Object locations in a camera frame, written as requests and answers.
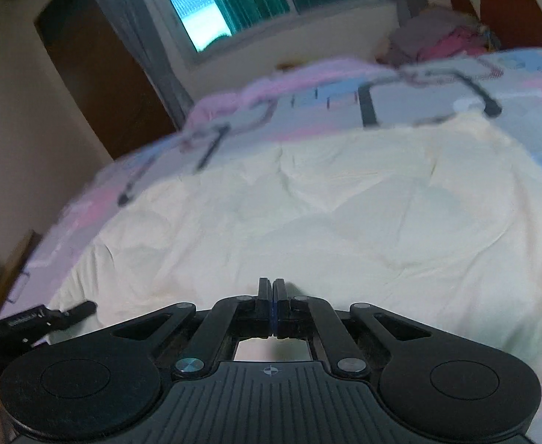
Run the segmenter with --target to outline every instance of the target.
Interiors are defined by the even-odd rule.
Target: bed sheet
[[[104,223],[161,178],[188,167],[198,172],[267,142],[359,127],[428,125],[468,109],[481,110],[542,165],[542,50],[436,61],[324,83],[262,99],[164,139],[108,166],[64,209],[27,262],[2,315],[47,303]],[[542,430],[535,440],[542,443]]]
[[[225,160],[109,220],[50,302],[98,304],[65,337],[281,276],[334,308],[368,301],[503,349],[542,384],[542,170],[480,112]]]

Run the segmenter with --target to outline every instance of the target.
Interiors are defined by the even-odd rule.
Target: white wall
[[[34,20],[48,2],[13,0],[0,7],[0,263],[27,229],[45,231],[63,204],[111,160],[35,30]],[[349,7],[303,18],[191,67],[163,22],[157,24],[177,76],[195,99],[245,85],[282,61],[371,58],[397,26],[393,2]]]
[[[29,228],[44,232],[105,160],[39,67],[32,21],[0,6],[0,265]]]
[[[430,0],[449,6],[450,0]],[[397,27],[393,1],[347,8],[324,17],[303,17],[298,24],[273,29],[199,65],[187,65],[153,2],[149,6],[165,43],[173,69],[193,98],[236,88],[271,73],[284,61],[310,61],[351,55],[371,59],[376,48]]]

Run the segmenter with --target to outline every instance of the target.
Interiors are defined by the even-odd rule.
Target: circular pad
[[[62,360],[45,369],[41,385],[55,397],[80,399],[103,390],[110,378],[109,369],[94,360]]]
[[[470,360],[456,360],[433,369],[431,383],[445,396],[476,401],[491,396],[499,387],[499,378],[486,365]]]
[[[380,376],[379,392],[409,427],[462,442],[496,442],[525,431],[541,397],[526,364],[453,336],[399,344]]]
[[[160,372],[146,349],[112,337],[37,349],[0,379],[0,400],[16,429],[38,440],[105,437],[146,415],[159,393]]]

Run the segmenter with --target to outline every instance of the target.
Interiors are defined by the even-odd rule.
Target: pink cloth
[[[196,128],[214,118],[231,115],[241,108],[249,108],[270,97],[314,87],[328,81],[372,75],[384,71],[384,66],[355,58],[336,58],[313,63],[306,67],[260,78],[242,90],[214,93],[196,103],[184,128]]]
[[[460,27],[432,47],[423,48],[417,60],[440,60],[458,55],[478,57],[486,53],[488,52],[483,45],[483,37],[471,29]]]

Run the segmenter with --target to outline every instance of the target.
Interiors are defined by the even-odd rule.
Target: metal screw
[[[339,360],[337,366],[343,372],[358,373],[362,372],[362,370],[366,368],[366,363],[361,359],[356,359],[355,357],[348,357],[346,359]]]
[[[175,367],[180,370],[180,372],[198,372],[203,369],[205,364],[202,360],[196,359],[195,357],[187,357],[186,359],[178,360],[175,364]]]

